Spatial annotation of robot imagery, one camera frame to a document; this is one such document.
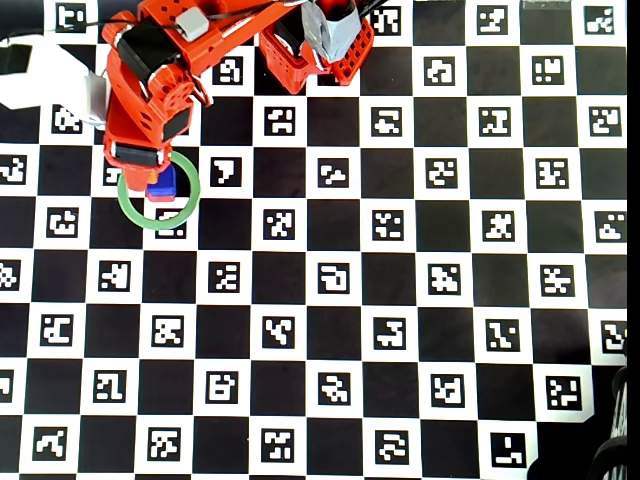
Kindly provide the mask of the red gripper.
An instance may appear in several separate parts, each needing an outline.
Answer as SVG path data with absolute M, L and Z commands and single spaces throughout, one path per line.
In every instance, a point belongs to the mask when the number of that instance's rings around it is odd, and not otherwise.
M 126 187 L 144 192 L 170 162 L 173 139 L 188 130 L 200 83 L 177 62 L 140 80 L 116 50 L 107 57 L 111 93 L 105 153 L 121 167 Z

